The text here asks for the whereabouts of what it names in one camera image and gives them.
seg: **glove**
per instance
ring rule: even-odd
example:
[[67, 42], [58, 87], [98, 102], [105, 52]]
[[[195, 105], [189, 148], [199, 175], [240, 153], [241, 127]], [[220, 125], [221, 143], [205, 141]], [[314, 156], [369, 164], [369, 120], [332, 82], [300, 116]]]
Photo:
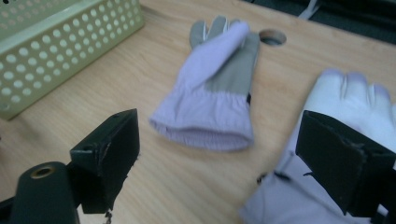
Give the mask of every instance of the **glove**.
[[249, 91], [260, 39], [243, 21], [217, 17], [191, 27], [192, 51], [173, 90], [149, 122], [168, 139], [191, 147], [236, 150], [253, 143]]
[[[309, 93], [304, 110], [338, 119], [396, 152], [396, 104], [391, 103], [385, 87], [369, 85], [363, 74], [350, 72], [345, 76], [337, 69], [325, 70]], [[326, 189], [313, 176], [305, 175], [312, 171], [295, 154], [301, 117], [302, 114], [275, 170], [263, 179], [241, 208], [241, 218], [247, 224], [371, 223], [368, 217], [345, 216]], [[384, 210], [378, 207], [383, 215], [387, 213]]]

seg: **perforated basket wall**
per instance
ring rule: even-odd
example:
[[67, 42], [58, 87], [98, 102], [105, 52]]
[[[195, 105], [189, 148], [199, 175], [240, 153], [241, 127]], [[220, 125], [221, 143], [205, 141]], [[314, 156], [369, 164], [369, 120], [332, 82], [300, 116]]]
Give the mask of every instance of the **perforated basket wall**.
[[143, 23], [138, 0], [2, 0], [0, 118], [21, 113]]

